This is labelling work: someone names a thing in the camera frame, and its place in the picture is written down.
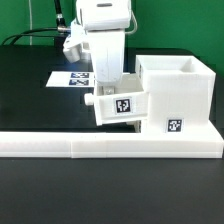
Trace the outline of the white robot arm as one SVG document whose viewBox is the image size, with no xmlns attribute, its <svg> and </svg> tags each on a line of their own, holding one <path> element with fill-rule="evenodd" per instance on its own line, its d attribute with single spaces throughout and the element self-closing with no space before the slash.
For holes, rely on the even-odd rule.
<svg viewBox="0 0 224 224">
<path fill-rule="evenodd" d="M 76 15 L 63 53 L 74 63 L 89 50 L 96 86 L 114 94 L 123 75 L 125 35 L 137 30 L 131 0 L 77 0 Z"/>
</svg>

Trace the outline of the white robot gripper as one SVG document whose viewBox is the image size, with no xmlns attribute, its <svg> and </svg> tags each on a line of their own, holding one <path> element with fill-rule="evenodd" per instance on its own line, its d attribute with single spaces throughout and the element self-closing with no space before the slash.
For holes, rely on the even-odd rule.
<svg viewBox="0 0 224 224">
<path fill-rule="evenodd" d="M 123 30 L 87 33 L 96 82 L 104 95 L 115 93 L 123 74 L 125 32 Z"/>
</svg>

